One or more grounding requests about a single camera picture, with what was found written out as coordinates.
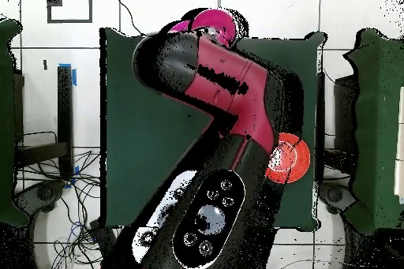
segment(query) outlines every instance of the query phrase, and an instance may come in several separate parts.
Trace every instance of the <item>black stand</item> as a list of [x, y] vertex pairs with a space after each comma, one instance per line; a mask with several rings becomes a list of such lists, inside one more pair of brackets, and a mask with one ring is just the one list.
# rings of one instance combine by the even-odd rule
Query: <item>black stand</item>
[[[69, 67], [58, 67], [58, 142], [38, 146], [18, 148], [16, 165], [18, 168], [59, 159], [61, 178], [69, 180], [73, 175], [73, 93], [72, 76]], [[16, 141], [23, 140], [22, 91], [24, 77], [20, 71], [14, 74], [16, 107]]]

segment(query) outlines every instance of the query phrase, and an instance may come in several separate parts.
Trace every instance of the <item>orange disc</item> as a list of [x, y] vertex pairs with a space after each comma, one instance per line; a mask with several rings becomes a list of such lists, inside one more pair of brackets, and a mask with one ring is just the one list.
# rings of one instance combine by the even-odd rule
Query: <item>orange disc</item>
[[265, 175], [276, 183], [291, 183], [305, 175], [309, 166], [307, 144], [298, 136], [280, 133], [278, 147], [271, 154]]

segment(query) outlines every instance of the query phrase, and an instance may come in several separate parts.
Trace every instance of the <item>dark green table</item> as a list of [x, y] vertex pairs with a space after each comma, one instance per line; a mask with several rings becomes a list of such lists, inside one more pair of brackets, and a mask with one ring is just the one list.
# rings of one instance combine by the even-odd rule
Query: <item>dark green table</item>
[[[132, 56], [140, 37], [105, 29], [107, 37], [107, 225], [128, 225], [166, 180], [189, 145], [209, 123], [192, 107], [139, 84]], [[317, 101], [317, 52], [321, 32], [307, 39], [242, 39], [238, 50], [294, 71], [305, 92], [302, 139], [311, 152], [305, 176], [286, 186], [276, 227], [312, 231], [313, 145]]]

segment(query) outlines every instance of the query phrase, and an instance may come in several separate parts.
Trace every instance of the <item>black screw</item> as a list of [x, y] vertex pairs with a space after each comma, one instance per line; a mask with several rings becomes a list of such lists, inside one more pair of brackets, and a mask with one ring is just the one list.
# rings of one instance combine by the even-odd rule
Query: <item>black screw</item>
[[234, 200], [232, 198], [230, 198], [230, 197], [223, 198], [223, 205], [225, 207], [231, 207], [233, 205], [233, 203], [234, 203]]
[[202, 254], [203, 256], [208, 256], [211, 254], [212, 251], [212, 246], [210, 241], [202, 241], [199, 245], [199, 252], [200, 254]]
[[232, 184], [231, 184], [231, 182], [229, 180], [224, 180], [220, 184], [220, 187], [222, 187], [223, 190], [230, 190], [231, 187], [232, 187]]
[[175, 190], [175, 192], [173, 194], [173, 197], [176, 200], [179, 200], [183, 195], [184, 195], [184, 191], [181, 188], [178, 188], [178, 189]]
[[219, 193], [216, 190], [209, 190], [208, 191], [208, 199], [209, 200], [214, 200], [218, 195], [219, 195]]
[[155, 235], [151, 231], [144, 232], [140, 237], [140, 243], [142, 246], [150, 246], [154, 237]]
[[184, 236], [184, 244], [186, 244], [187, 246], [193, 246], [194, 244], [196, 244], [196, 235], [195, 234], [186, 234]]

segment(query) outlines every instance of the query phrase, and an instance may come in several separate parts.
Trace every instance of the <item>white floor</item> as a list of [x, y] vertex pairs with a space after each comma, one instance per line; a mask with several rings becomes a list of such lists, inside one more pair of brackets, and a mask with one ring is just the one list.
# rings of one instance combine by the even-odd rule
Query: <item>white floor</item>
[[[216, 7], [218, 0], [122, 0], [133, 14], [135, 25], [143, 32], [154, 32], [175, 21], [190, 9]], [[223, 7], [238, 10], [249, 22], [250, 36], [303, 38], [310, 32], [328, 35], [324, 48], [324, 68], [328, 76], [338, 79], [352, 74], [350, 64], [342, 57], [352, 49], [357, 31], [378, 28], [390, 38], [403, 33], [402, 0], [221, 0]], [[0, 14], [23, 24], [21, 35], [12, 41], [17, 67], [25, 75], [24, 131], [57, 132], [57, 66], [70, 63], [77, 70], [74, 96], [74, 153], [99, 152], [99, 28], [111, 27], [126, 35], [137, 35], [129, 14], [118, 0], [92, 0], [91, 24], [48, 24], [46, 0], [0, 0]], [[87, 0], [63, 0], [63, 7], [52, 8], [53, 18], [88, 18]], [[47, 70], [43, 60], [47, 61]], [[326, 132], [333, 134], [335, 125], [333, 84], [326, 79]], [[52, 135], [27, 137], [26, 144], [51, 142]], [[327, 147], [333, 137], [326, 137]], [[99, 176], [96, 163], [87, 174]], [[34, 183], [26, 180], [36, 175], [21, 171], [24, 181], [18, 190]], [[93, 196], [99, 189], [91, 190]], [[70, 217], [78, 220], [77, 198], [71, 189], [63, 195]], [[87, 198], [89, 219], [99, 216], [99, 200]], [[317, 216], [321, 227], [314, 233], [280, 230], [272, 248], [267, 269], [341, 269], [345, 236], [341, 218], [330, 215], [319, 202]], [[41, 214], [36, 226], [36, 255], [39, 269], [50, 269], [56, 251], [54, 242], [67, 242], [71, 222], [66, 206], [58, 206], [50, 214]], [[91, 269], [75, 266], [74, 269]]]

